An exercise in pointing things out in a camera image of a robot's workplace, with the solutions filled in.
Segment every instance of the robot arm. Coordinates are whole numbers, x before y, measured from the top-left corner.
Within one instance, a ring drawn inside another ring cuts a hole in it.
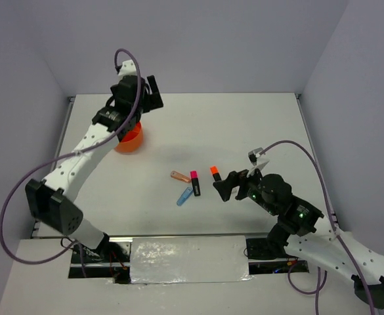
[[[236,200],[250,198],[269,214],[278,217],[266,240],[247,240],[248,257],[260,255],[256,250],[260,248],[267,248],[268,253],[263,253],[266,257],[300,257],[344,278],[354,286],[356,296],[368,303],[348,251],[337,238],[340,236],[365,277],[374,306],[384,308],[384,256],[356,241],[350,233],[332,227],[321,210],[294,196],[291,186],[280,175],[263,176],[261,170],[268,160],[260,156],[261,151],[259,148],[249,153],[253,164],[250,171],[233,171],[225,180],[213,183],[223,201],[228,201],[232,189],[238,186]]]
[[[26,185],[32,216],[63,236],[77,240],[82,244],[86,254],[94,259],[108,257],[111,251],[121,261],[126,261],[126,256],[116,243],[110,242],[107,234],[95,228],[83,217],[82,211],[74,201],[89,175],[103,157],[135,127],[142,113],[163,107],[154,77],[147,78],[149,84],[141,78],[142,91],[135,113],[117,135],[107,140],[121,127],[132,110],[138,79],[132,75],[135,72],[135,66],[130,60],[122,64],[119,83],[110,88],[112,96],[92,119],[87,133],[72,151],[74,156],[64,160],[41,182],[31,179]],[[84,152],[84,149],[92,146],[97,147]]]

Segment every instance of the wire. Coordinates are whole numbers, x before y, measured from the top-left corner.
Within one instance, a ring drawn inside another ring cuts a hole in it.
[[[60,239],[60,246],[62,246],[63,248],[72,248],[72,251],[75,251],[75,249],[73,247],[70,247],[70,245],[68,247],[63,245],[63,240],[68,240],[70,242],[73,242],[70,238],[67,238],[67,237],[61,238]],[[82,274],[84,275],[84,278],[86,278],[87,274],[85,272],[84,252],[83,252],[82,244],[79,242],[76,242],[75,245],[78,245],[78,247],[79,247],[79,260],[81,261]]]
[[[114,96],[112,95],[112,96],[107,100],[105,107],[110,107],[110,105],[112,104],[113,101],[114,101]]]
[[[121,265],[122,269],[123,270],[127,270],[127,267],[120,261],[120,259],[118,259],[118,257],[116,256],[116,254],[114,252],[112,252],[114,258],[116,258],[116,260],[119,262],[119,264]]]
[[[324,271],[324,279],[323,279],[323,286],[320,285],[320,278],[322,275],[322,271],[320,270],[320,267],[317,267],[317,286],[316,286],[316,295],[314,298],[314,311],[316,312],[316,315],[320,315],[318,311],[318,298],[320,296],[320,290],[323,288],[324,284],[326,283],[326,277],[328,276],[328,272]]]
[[[82,248],[82,244],[77,242],[77,245],[79,247],[79,260],[81,261],[81,270],[82,274],[84,275],[84,278],[87,277],[87,273],[85,272],[85,265],[84,265],[84,250]]]
[[[108,261],[110,262],[110,274],[112,275],[112,278],[114,278],[113,270],[112,270],[112,254],[108,254]]]
[[[138,65],[138,62],[136,60],[136,58],[129,52],[127,51],[126,49],[123,49],[123,48],[120,48],[116,51],[115,55],[114,55],[114,59],[117,63],[117,56],[119,53],[125,53],[127,54],[133,61],[133,63],[135,64],[135,67],[137,69],[137,78],[138,78],[138,82],[137,82],[137,94],[136,94],[136,97],[135,97],[135,101],[133,103],[133,106],[132,106],[132,110],[131,112],[129,113],[129,115],[126,117],[125,121],[120,125],[120,127],[114,132],[112,133],[106,140],[98,143],[98,144],[95,144],[93,146],[90,146],[88,148],[85,148],[85,149],[82,149],[80,150],[81,153],[85,153],[85,152],[89,152],[91,150],[95,150],[97,149],[99,146],[102,146],[104,144],[106,144],[107,142],[109,142],[110,140],[112,140],[114,137],[117,136],[117,134],[119,134],[123,128],[126,127],[126,125],[129,123],[129,121],[131,120],[131,118],[133,117],[133,115],[135,114],[135,111],[138,107],[138,103],[139,103],[139,99],[140,99],[140,91],[141,91],[141,76],[140,76],[140,70],[139,70],[139,65]],[[1,243],[1,246],[4,250],[4,252],[10,257],[12,258],[14,261],[18,261],[19,263],[22,263],[22,264],[44,264],[44,263],[48,263],[49,261],[53,261],[55,260],[56,258],[60,257],[61,255],[63,255],[65,252],[67,252],[71,246],[75,245],[77,243],[77,241],[73,241],[67,248],[65,248],[63,251],[55,254],[54,256],[52,257],[49,257],[47,259],[43,259],[43,260],[40,260],[40,261],[28,261],[26,259],[21,259],[19,257],[17,257],[7,246],[7,244],[5,243],[5,238],[3,236],[3,221],[4,221],[4,218],[5,218],[5,212],[7,210],[7,207],[8,207],[8,204],[9,204],[9,201],[11,200],[12,196],[15,194],[16,190],[21,186],[21,184],[27,180],[32,174],[34,174],[36,171],[54,163],[54,162],[57,162],[57,161],[60,161],[61,159],[68,159],[68,158],[71,158],[72,156],[75,156],[76,153],[75,152],[71,152],[71,153],[68,153],[68,154],[64,154],[62,156],[58,156],[54,159],[51,159],[50,161],[47,161],[41,165],[38,165],[37,167],[33,168],[31,171],[28,171],[27,174],[25,174],[16,184],[14,187],[12,187],[11,191],[9,192],[7,198],[5,199],[5,202],[3,203],[3,206],[2,206],[2,210],[1,210],[1,214],[0,214],[0,243]]]
[[[324,184],[324,179],[323,179],[323,176],[320,172],[320,169],[318,168],[317,163],[314,160],[314,158],[311,156],[311,154],[302,145],[300,145],[299,143],[297,143],[295,141],[281,140],[281,141],[275,142],[275,143],[271,144],[270,146],[268,146],[267,148],[265,148],[263,151],[260,152],[260,155],[265,154],[270,149],[274,148],[275,146],[277,146],[279,144],[283,144],[283,143],[292,144],[292,145],[300,148],[305,153],[305,155],[310,159],[311,163],[313,164],[314,168],[316,169],[316,173],[317,173],[318,179],[320,180],[320,185],[322,187],[324,202],[326,204],[326,210],[328,212],[328,217],[329,217],[329,221],[331,224],[331,228],[332,228],[333,232],[336,232],[336,226],[335,226],[335,223],[333,222],[333,217],[331,214],[331,208],[330,208],[330,204],[329,204],[328,193],[326,192],[326,185]],[[364,287],[364,290],[365,290],[365,293],[367,296],[368,305],[370,306],[370,313],[371,313],[371,315],[375,315],[374,303],[373,303],[373,299],[371,296],[371,292],[370,292],[370,289],[368,289],[368,284],[367,284],[367,281],[365,280],[364,275],[362,274],[361,268],[359,267],[358,263],[356,262],[356,259],[352,255],[351,250],[347,247],[345,242],[342,240],[341,236],[338,235],[336,238],[341,243],[343,249],[346,251],[347,255],[349,256],[349,259],[352,261],[356,271],[358,272],[358,275],[359,275],[361,282],[362,282],[362,286]]]
[[[291,272],[292,270],[294,269],[295,266],[297,266],[299,263],[301,262],[298,262],[298,263],[295,263],[293,264],[289,269],[288,269],[288,274],[287,274],[287,277],[288,277],[288,282],[289,284],[292,286],[292,288],[294,288],[297,292],[300,292],[301,294],[304,294],[304,295],[313,295],[313,294],[316,294],[317,292],[320,292],[321,289],[323,289],[324,285],[326,284],[326,280],[328,278],[328,272],[325,271],[324,272],[324,278],[323,278],[323,282],[321,284],[318,284],[318,288],[316,288],[314,291],[303,291],[301,289],[299,289],[292,281],[291,281]]]

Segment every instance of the orange bowl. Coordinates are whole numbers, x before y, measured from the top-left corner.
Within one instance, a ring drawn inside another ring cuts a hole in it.
[[[131,153],[140,147],[144,141],[144,132],[142,131],[142,125],[137,123],[132,131],[129,131],[123,140],[114,148],[119,153]]]

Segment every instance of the gray wall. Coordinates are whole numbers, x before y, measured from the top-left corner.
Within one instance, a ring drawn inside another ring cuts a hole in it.
[[[131,49],[166,93],[303,90],[347,0],[21,0],[66,94],[107,93]]]
[[[24,25],[0,0],[0,208],[12,185],[53,155],[66,99]],[[9,207],[5,235],[13,251],[27,238],[32,220],[24,191]],[[0,247],[0,300],[12,261]]]
[[[384,1],[350,1],[302,107],[339,220],[384,254]]]

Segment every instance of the white table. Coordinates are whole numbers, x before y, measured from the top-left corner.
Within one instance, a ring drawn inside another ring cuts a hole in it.
[[[74,148],[107,98],[76,97],[61,154]],[[85,216],[113,236],[268,232],[276,219],[248,200],[223,203],[209,167],[216,165],[223,177],[249,168],[250,150],[282,139],[311,152],[294,95],[165,94],[163,100],[164,109],[142,118],[142,148],[126,156],[110,152],[85,183],[75,202]],[[316,173],[302,152],[283,145],[268,158],[265,173],[280,173],[297,196],[324,211]],[[202,196],[177,207],[186,186],[170,178],[172,170],[197,170]],[[37,236],[58,234],[41,225]],[[17,255],[39,260],[60,250],[56,239],[22,240]],[[69,253],[39,266],[14,262],[0,314],[314,314],[314,297],[294,291],[285,274],[232,283],[116,285],[106,279],[68,279],[69,266]],[[316,273],[293,274],[293,279],[311,290]],[[320,294],[321,315],[367,312],[352,287],[329,276]]]
[[[77,95],[61,154],[71,151],[109,95]],[[290,139],[311,152],[292,93],[163,94],[164,108],[143,115],[144,144],[134,154],[110,152],[89,177],[75,203],[111,236],[249,234],[268,232],[276,218],[249,200],[223,203],[209,168],[222,177],[251,167],[247,153]],[[279,173],[293,192],[320,209],[324,201],[316,173],[296,147],[272,149],[264,172]],[[182,206],[186,184],[170,177],[197,170],[202,196]],[[38,237],[58,236],[41,224]]]
[[[22,240],[17,255],[39,260],[60,250],[58,240]],[[69,253],[39,266],[14,262],[0,315],[314,314],[314,297],[294,291],[285,274],[231,283],[119,285],[107,279],[68,279],[69,264]],[[301,289],[315,287],[315,272],[292,278]],[[320,294],[320,314],[365,315],[368,306],[352,287],[330,276]]]

